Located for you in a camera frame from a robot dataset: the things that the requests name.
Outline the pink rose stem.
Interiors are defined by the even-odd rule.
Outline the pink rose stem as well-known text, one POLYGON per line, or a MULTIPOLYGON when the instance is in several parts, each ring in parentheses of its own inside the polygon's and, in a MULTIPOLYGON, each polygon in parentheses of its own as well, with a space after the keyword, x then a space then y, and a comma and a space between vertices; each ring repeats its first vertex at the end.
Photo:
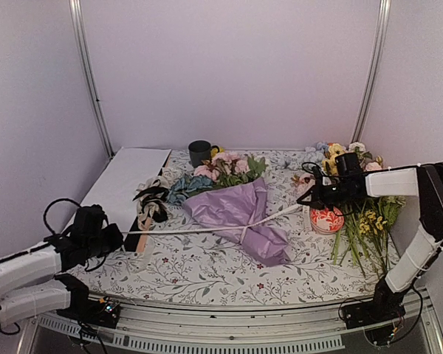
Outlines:
POLYGON ((195 168, 195 170, 193 171, 193 175, 204 176, 214 182, 217 182, 219 178, 219 171, 211 165, 202 164, 195 168))
POLYGON ((253 182, 265 174, 268 166, 263 156, 255 157, 224 151, 212 158, 209 170, 213 182, 225 188, 253 182))

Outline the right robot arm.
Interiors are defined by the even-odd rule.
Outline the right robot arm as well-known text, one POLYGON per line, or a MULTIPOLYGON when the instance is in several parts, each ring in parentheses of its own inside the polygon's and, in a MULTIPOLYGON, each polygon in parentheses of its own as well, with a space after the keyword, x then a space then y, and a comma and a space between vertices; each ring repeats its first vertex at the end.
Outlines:
POLYGON ((375 322, 394 312, 406 293, 424 275, 443 251, 443 162, 412 164, 367 171, 356 153, 335 158, 337 172, 309 164, 313 185, 297 199, 313 209, 332 209, 341 204, 381 197, 405 197, 415 212, 400 222, 396 232, 413 226, 400 258, 375 286, 367 315, 375 322))

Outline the white printed ribbon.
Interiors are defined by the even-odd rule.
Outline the white printed ribbon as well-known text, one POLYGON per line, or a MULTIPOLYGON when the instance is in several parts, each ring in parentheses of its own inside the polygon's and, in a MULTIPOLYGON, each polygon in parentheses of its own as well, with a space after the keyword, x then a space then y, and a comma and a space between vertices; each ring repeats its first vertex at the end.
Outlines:
POLYGON ((245 234, 248 229, 256 228, 264 225, 272 220, 282 217, 283 215, 289 215, 297 212, 298 210, 303 210, 303 204, 294 204, 288 206, 286 209, 283 209, 279 212, 276 212, 273 215, 270 215, 260 221, 256 221, 254 223, 249 223, 244 226, 224 226, 224 227, 215 227, 215 228, 201 228, 201 229, 179 229, 179 230, 170 230, 163 229, 162 231, 151 231, 151 230, 136 230, 130 232, 122 232, 124 236, 126 235, 179 235, 179 234, 195 234, 195 233, 217 233, 217 232, 227 232, 233 230, 241 230, 240 236, 237 238, 237 242, 242 244, 244 242, 245 234))

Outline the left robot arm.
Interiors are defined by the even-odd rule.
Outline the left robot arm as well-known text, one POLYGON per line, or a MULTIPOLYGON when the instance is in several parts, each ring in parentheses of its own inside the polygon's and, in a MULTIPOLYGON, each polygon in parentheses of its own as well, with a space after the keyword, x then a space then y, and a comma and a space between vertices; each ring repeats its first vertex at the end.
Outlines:
POLYGON ((119 303, 90 299, 89 287, 69 272, 92 258, 106 261, 122 245, 118 226, 95 204, 78 208, 62 233, 52 232, 32 248, 1 258, 0 334, 53 310, 81 324, 116 328, 119 303))

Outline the blue hydrangea stem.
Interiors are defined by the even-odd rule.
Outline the blue hydrangea stem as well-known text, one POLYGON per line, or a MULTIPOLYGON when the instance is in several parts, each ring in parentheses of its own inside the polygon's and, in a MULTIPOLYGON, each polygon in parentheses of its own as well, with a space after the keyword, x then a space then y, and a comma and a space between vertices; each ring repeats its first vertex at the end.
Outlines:
POLYGON ((212 190, 214 182, 207 176, 189 176, 184 174, 169 188, 166 201, 171 205, 181 206, 189 198, 212 190))

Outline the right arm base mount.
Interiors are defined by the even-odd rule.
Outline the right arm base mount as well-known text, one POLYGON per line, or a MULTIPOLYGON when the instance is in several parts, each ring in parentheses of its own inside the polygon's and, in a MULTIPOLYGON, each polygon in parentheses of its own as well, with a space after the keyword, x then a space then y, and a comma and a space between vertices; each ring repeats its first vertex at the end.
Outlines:
POLYGON ((384 299, 375 296, 372 299, 346 299, 340 303, 338 316, 347 329, 401 319, 405 315, 404 297, 405 293, 397 293, 384 299))

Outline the pink wrapping paper sheet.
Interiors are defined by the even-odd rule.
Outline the pink wrapping paper sheet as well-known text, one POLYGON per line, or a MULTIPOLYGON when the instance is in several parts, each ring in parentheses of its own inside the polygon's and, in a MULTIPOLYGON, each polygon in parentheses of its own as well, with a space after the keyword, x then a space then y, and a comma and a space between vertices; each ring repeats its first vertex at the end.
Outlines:
POLYGON ((247 184, 202 192, 182 204, 200 226, 215 229, 240 245, 254 260, 265 266, 287 263, 287 233, 259 223, 267 217, 267 186, 263 178, 247 184))

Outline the yellow flower stem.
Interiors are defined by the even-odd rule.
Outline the yellow flower stem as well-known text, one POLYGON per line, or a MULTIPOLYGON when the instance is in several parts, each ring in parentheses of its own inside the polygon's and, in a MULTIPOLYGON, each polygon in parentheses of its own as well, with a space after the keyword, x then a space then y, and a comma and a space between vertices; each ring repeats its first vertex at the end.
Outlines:
POLYGON ((219 146, 215 146, 215 145, 212 146, 211 151, 210 151, 211 156, 215 156, 217 153, 221 153, 221 152, 224 152, 224 148, 219 147, 219 146))

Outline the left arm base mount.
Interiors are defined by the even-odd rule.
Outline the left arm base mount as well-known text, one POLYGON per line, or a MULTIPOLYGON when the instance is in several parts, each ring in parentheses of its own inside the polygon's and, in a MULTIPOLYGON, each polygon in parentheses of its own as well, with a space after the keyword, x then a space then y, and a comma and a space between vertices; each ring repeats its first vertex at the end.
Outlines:
POLYGON ((115 329, 120 319, 120 302, 105 296, 100 299, 87 299, 82 305, 71 305, 69 308, 56 310, 64 318, 115 329))

